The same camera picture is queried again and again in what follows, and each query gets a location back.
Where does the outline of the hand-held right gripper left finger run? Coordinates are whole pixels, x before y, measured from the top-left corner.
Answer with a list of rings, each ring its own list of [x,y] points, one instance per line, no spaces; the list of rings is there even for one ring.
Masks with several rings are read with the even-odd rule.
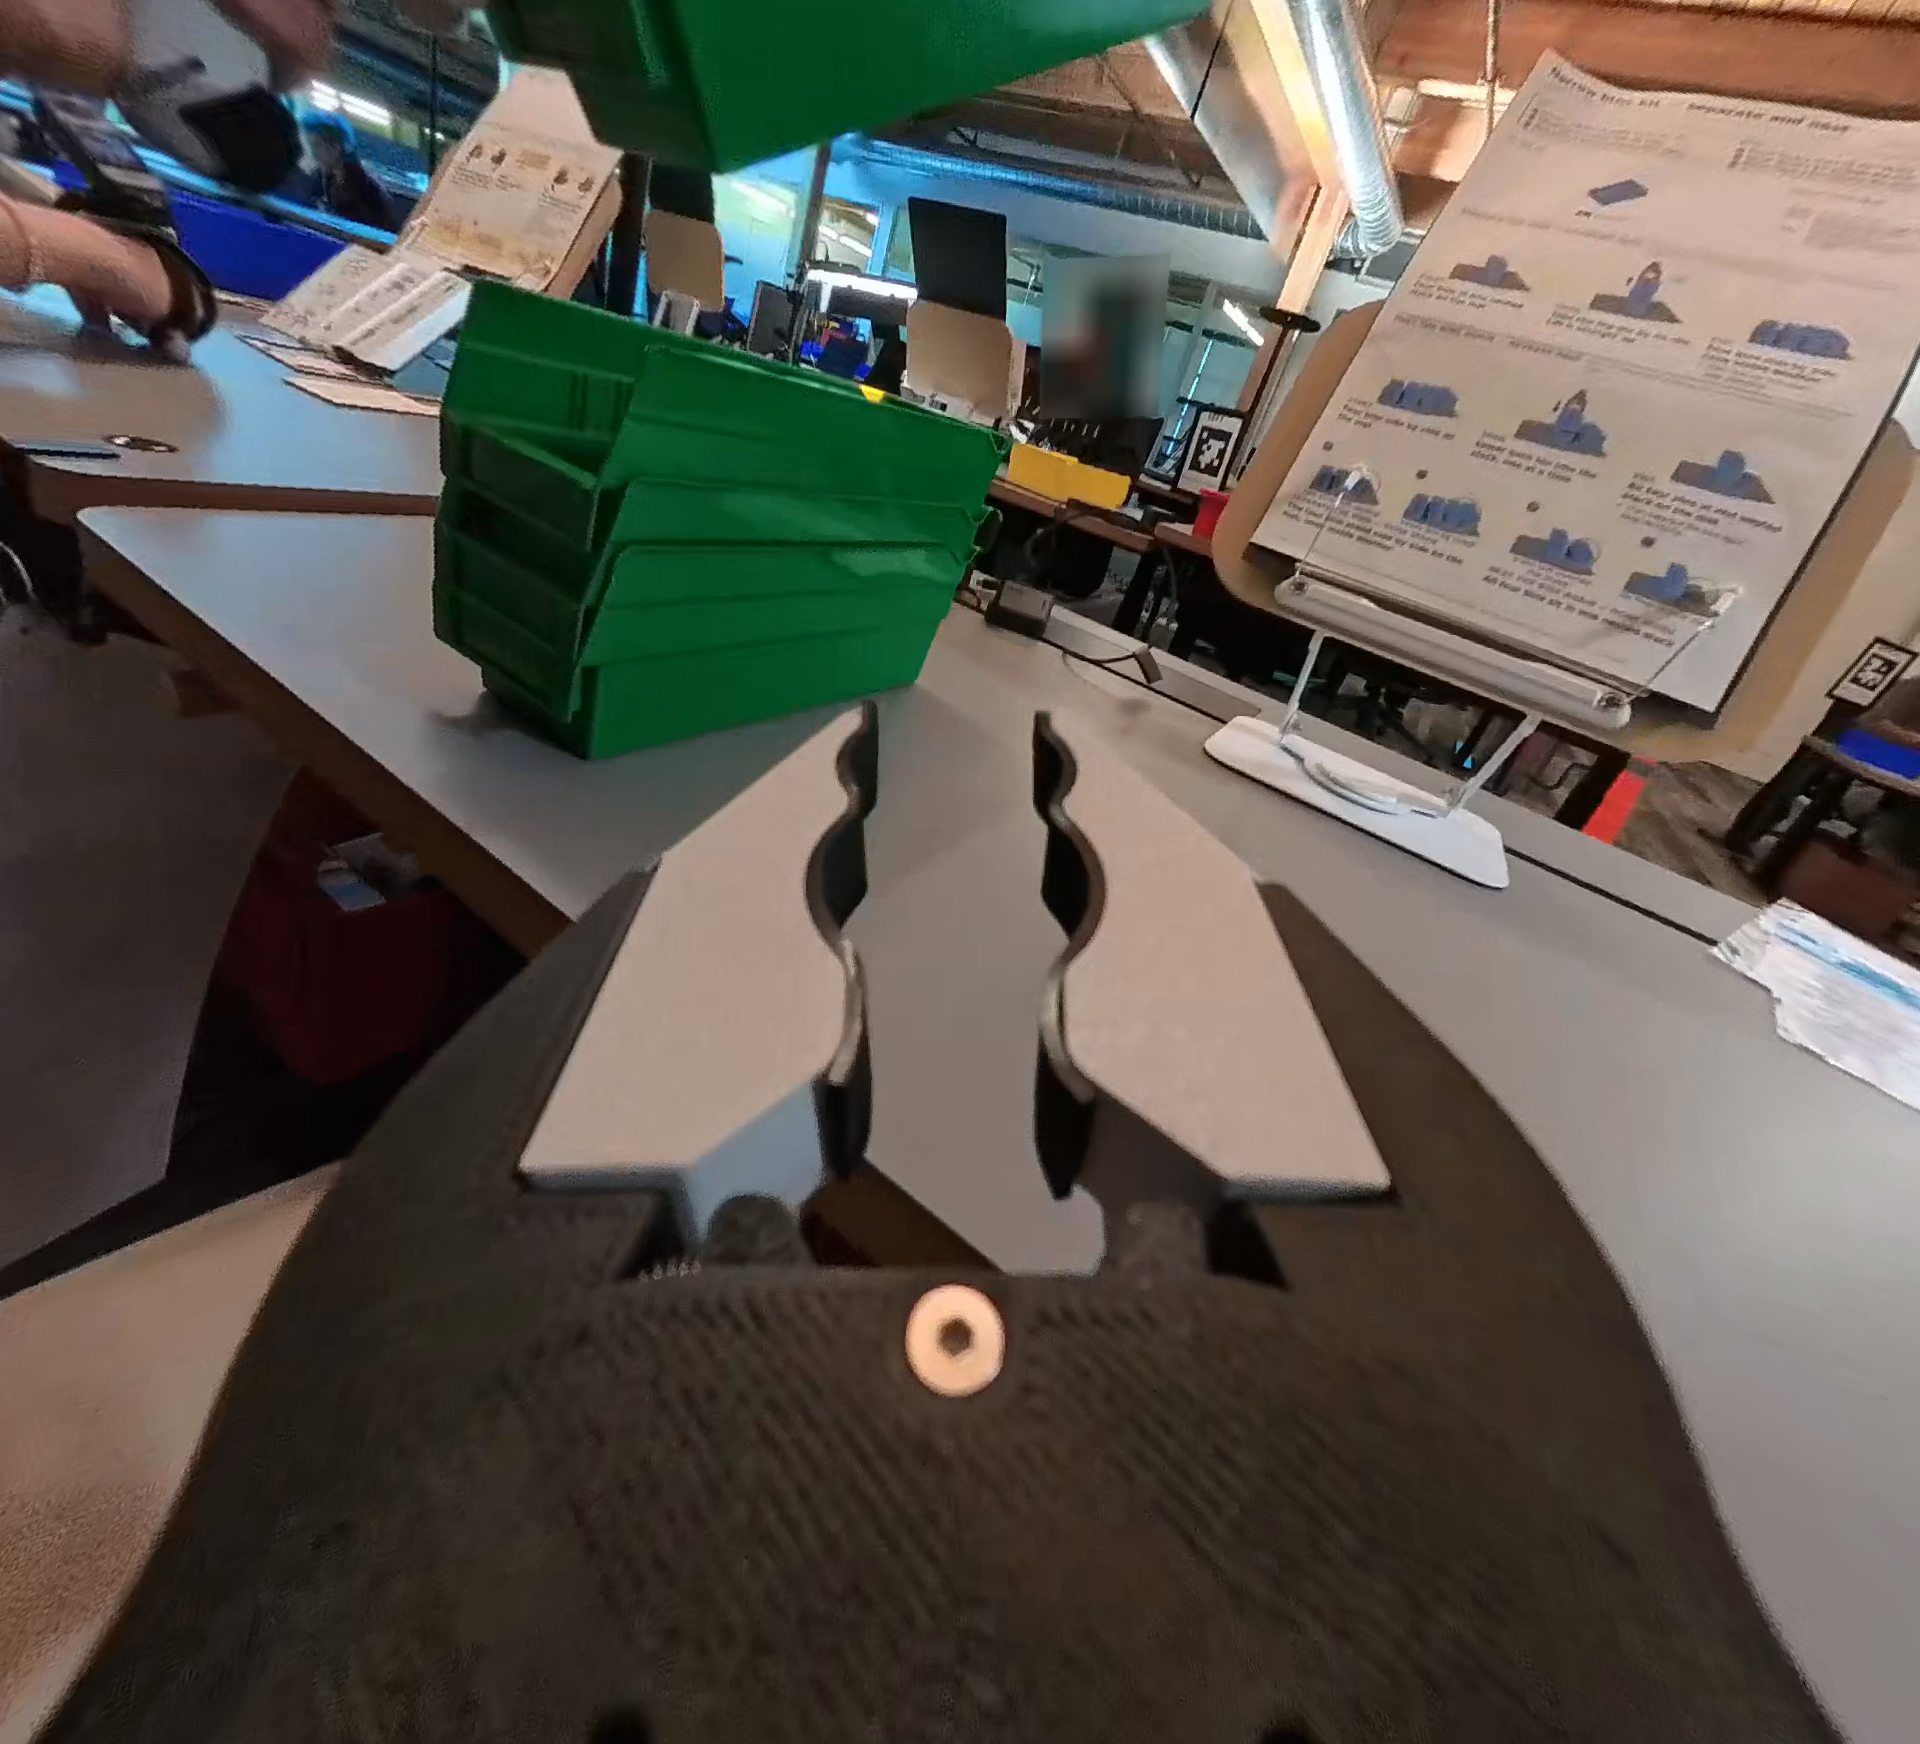
[[[867,1157],[872,701],[838,711],[647,876],[563,1060],[523,1180],[654,1189],[674,1227],[804,1203]]]

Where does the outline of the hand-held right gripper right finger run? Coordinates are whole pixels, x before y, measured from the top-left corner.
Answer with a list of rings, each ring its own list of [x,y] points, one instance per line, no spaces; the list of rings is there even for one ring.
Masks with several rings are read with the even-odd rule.
[[[1384,1203],[1262,880],[1093,726],[1039,711],[1029,795],[1059,958],[1034,1157],[1059,1203]]]

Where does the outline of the stack of green bins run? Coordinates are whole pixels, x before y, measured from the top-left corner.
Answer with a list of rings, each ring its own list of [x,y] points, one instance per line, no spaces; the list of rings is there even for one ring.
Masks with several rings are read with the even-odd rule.
[[[443,402],[432,636],[603,761],[918,680],[1000,434],[475,287]]]

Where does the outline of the grey desk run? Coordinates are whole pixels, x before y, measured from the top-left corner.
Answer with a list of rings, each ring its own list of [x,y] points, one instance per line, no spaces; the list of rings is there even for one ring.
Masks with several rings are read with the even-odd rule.
[[[523,957],[654,864],[823,711],[571,761],[431,627],[423,516],[86,511],[86,571],[412,846]],[[1718,894],[1556,830],[1472,894],[1199,753],[1208,721],[948,614],[882,695],[851,938],[872,986],[872,1168],[1010,1269],[1099,1256],[1093,1203],[1015,1174],[1039,904],[1034,713],[1086,721],[1298,894],[1558,1174],[1668,1365],[1742,1565],[1844,1737],[1916,1737],[1916,1109],[1779,1041],[1716,958]]]
[[[443,417],[293,389],[227,312],[191,359],[86,333],[64,291],[0,303],[8,486],[37,522],[79,511],[432,516]]]

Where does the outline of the instruction sheet on cardboard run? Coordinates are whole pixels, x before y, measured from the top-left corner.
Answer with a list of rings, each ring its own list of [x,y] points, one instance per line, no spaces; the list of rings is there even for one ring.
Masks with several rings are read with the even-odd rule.
[[[563,68],[511,68],[483,118],[443,156],[397,252],[571,298],[621,212],[621,156],[591,128]]]

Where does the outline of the red box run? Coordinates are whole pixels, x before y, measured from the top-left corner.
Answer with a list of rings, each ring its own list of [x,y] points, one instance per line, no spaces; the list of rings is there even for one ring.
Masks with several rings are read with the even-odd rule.
[[[488,994],[494,932],[296,773],[213,958],[253,1036],[311,1087],[431,1060]]]

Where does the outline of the white printed booklet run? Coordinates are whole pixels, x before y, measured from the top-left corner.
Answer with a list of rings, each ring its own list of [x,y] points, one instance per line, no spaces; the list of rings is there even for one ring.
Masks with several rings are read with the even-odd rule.
[[[432,255],[344,248],[260,327],[367,377],[397,377],[463,327],[470,291],[475,280]]]

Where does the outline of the black upright panel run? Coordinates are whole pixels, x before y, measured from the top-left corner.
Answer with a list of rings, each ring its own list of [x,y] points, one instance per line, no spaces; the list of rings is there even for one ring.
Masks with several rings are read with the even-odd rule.
[[[934,311],[1006,319],[1006,215],[907,193],[915,291]]]

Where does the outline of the large yellow bin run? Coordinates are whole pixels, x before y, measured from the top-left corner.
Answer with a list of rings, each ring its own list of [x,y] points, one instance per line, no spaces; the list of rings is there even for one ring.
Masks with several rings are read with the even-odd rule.
[[[1128,511],[1131,503],[1131,476],[1106,471],[1106,460],[1079,460],[1071,450],[1045,450],[1015,442],[1006,450],[1006,486],[1034,489],[1045,503],[1075,503],[1075,511]]]

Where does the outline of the brown backing board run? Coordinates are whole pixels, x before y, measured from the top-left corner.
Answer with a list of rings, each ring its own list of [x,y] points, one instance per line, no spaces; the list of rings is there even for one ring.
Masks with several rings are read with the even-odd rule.
[[[1212,536],[1212,567],[1224,586],[1272,623],[1279,623],[1272,586],[1287,578],[1287,556],[1260,540],[1260,527],[1267,522],[1279,489],[1298,489],[1311,481],[1302,460],[1311,434],[1330,405],[1330,396],[1343,389],[1376,311],[1384,303],[1362,303],[1317,335],[1317,353],[1279,396]],[[1759,779],[1815,721],[1822,685],[1850,664],[1864,639],[1907,636],[1916,608],[1916,596],[1903,596],[1907,571],[1916,571],[1916,443],[1903,420],[1893,420],[1876,442],[1871,460],[1856,471],[1856,486],[1839,497],[1791,601],[1767,623],[1718,713],[1702,721],[1683,701],[1640,695],[1636,721],[1615,730],[1582,726],[1558,711],[1541,726],[1574,743],[1597,743],[1598,753],[1716,761],[1742,779]]]

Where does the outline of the clear plastic bag blue print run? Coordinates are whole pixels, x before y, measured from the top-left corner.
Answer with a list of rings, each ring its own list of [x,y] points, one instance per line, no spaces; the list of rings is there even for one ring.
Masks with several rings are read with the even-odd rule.
[[[1716,958],[1772,994],[1791,1046],[1920,1109],[1920,964],[1803,904],[1767,904],[1716,945]]]

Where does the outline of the brown cardboard piece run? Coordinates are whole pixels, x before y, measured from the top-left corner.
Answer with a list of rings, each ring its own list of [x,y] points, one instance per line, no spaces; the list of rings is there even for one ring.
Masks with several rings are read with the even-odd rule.
[[[964,405],[980,420],[1000,420],[1021,402],[1029,345],[996,312],[915,298],[906,349],[906,389],[918,402]]]

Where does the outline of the instruction sheet with blue pictures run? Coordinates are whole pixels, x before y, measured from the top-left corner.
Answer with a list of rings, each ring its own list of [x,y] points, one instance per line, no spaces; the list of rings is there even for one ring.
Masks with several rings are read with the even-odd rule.
[[[1920,128],[1541,53],[1260,550],[1716,713],[1893,420]]]

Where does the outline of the person's beige trouser leg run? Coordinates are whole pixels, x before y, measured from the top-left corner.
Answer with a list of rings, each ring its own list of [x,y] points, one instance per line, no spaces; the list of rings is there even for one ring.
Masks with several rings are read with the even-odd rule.
[[[0,1301],[0,1737],[37,1737],[127,1605],[213,1399],[336,1168]]]

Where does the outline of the large silver air duct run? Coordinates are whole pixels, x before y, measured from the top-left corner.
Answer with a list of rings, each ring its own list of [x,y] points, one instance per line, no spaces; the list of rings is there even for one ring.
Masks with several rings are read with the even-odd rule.
[[[1141,53],[1260,240],[1290,252],[1320,193],[1362,255],[1406,235],[1362,0],[1212,0]]]

